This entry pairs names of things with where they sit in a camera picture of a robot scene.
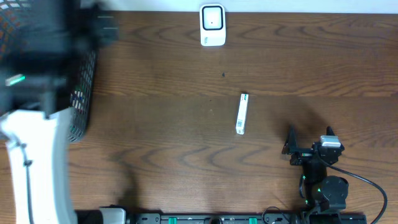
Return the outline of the white slim box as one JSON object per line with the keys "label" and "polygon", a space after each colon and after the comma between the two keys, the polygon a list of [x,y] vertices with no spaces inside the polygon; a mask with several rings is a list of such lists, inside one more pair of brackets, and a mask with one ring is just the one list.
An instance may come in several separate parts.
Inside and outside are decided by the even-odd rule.
{"label": "white slim box", "polygon": [[242,93],[239,102],[238,115],[236,119],[236,132],[243,135],[245,132],[246,116],[248,110],[249,95]]}

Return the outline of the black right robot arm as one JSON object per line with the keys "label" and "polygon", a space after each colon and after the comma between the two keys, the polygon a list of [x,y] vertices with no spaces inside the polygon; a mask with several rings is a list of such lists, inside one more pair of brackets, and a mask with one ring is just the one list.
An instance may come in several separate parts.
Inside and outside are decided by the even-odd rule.
{"label": "black right robot arm", "polygon": [[290,165],[302,167],[300,196],[319,212],[337,212],[346,208],[348,181],[327,174],[327,168],[338,162],[344,149],[331,127],[327,127],[326,134],[310,148],[298,146],[294,128],[289,128],[282,153],[290,156]]}

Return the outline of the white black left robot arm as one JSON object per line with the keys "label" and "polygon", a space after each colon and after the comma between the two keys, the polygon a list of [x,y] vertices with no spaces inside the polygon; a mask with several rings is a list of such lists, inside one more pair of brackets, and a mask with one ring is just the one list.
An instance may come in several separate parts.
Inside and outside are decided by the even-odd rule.
{"label": "white black left robot arm", "polygon": [[17,223],[125,223],[113,205],[76,210],[68,150],[90,116],[98,51],[118,38],[102,1],[1,2],[1,138]]}

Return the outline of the grey plastic mesh basket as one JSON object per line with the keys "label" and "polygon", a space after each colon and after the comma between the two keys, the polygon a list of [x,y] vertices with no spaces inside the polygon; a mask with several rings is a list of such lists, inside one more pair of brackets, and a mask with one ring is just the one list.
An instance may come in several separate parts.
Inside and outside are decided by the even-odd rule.
{"label": "grey plastic mesh basket", "polygon": [[1,1],[1,113],[73,108],[71,142],[89,120],[102,10],[79,1]]}

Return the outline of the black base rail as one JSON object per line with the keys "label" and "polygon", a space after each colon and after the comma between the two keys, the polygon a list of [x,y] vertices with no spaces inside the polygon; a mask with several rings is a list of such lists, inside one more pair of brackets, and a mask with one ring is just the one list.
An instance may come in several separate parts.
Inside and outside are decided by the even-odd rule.
{"label": "black base rail", "polygon": [[120,223],[120,224],[279,224],[279,223],[340,223],[366,224],[366,216],[361,214],[283,212],[269,207],[262,213],[224,213],[224,214],[167,214],[167,213],[129,213],[123,207],[111,205],[96,210],[77,210],[78,223]]}

